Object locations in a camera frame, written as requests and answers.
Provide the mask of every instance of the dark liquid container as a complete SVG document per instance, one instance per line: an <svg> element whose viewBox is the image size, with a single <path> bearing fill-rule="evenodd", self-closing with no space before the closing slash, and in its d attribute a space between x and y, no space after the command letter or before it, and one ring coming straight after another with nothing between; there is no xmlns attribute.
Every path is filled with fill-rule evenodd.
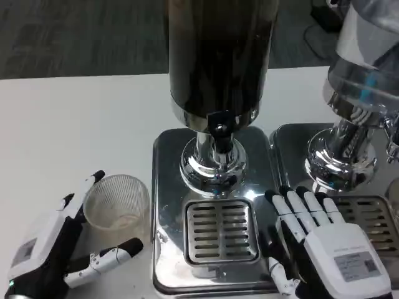
<svg viewBox="0 0 399 299"><path fill-rule="evenodd" d="M262 97L278 0L168 0L171 95L206 118L256 110Z"/></svg>

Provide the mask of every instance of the metal grille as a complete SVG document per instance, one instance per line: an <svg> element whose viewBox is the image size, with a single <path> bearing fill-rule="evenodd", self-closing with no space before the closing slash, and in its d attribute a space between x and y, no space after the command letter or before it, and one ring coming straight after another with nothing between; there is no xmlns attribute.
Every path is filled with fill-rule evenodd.
<svg viewBox="0 0 399 299"><path fill-rule="evenodd" d="M186 260L192 265L252 262L259 257L251 206L244 200L186 207Z"/></svg>
<svg viewBox="0 0 399 299"><path fill-rule="evenodd" d="M347 222L358 224L380 257L399 257L399 236L389 207L378 196L342 196L334 201Z"/></svg>

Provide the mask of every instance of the white table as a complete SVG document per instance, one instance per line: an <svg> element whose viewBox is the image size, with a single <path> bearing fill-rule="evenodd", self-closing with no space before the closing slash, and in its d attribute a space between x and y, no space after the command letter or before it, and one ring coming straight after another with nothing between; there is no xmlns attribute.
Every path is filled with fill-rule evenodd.
<svg viewBox="0 0 399 299"><path fill-rule="evenodd" d="M334 121L322 98L326 75L327 67L268 71L254 124L269 136L285 123ZM179 127L168 75L0 81L0 295L36 216L98 169L136 176L150 190L152 144L163 130ZM150 257L147 249L69 298L157 298Z"/></svg>

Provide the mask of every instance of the robotic hand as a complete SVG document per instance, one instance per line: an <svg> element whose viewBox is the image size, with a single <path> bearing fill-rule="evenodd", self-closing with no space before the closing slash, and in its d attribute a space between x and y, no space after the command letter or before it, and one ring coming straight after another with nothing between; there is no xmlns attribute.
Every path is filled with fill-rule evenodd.
<svg viewBox="0 0 399 299"><path fill-rule="evenodd" d="M282 186L280 194L266 191L265 197L278 214L269 270L282 296L392 298L390 278L367 235L345 222L331 198L304 187L295 192ZM293 268L284 263L282 252L294 261Z"/></svg>
<svg viewBox="0 0 399 299"><path fill-rule="evenodd" d="M5 299L64 299L68 289L95 280L143 249L143 243L132 238L99 253L70 259L86 222L84 197L104 176L103 171L97 171L76 192L63 198L57 210L38 217L29 226L8 272Z"/></svg>

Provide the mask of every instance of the clear plastic cup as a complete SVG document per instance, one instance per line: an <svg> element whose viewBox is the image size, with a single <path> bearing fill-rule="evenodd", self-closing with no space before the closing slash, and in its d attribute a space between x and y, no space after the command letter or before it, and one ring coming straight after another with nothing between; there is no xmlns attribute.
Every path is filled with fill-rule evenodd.
<svg viewBox="0 0 399 299"><path fill-rule="evenodd" d="M150 196L145 185L126 174L109 176L86 194L83 212L93 227L92 239L112 247L133 237L150 242Z"/></svg>

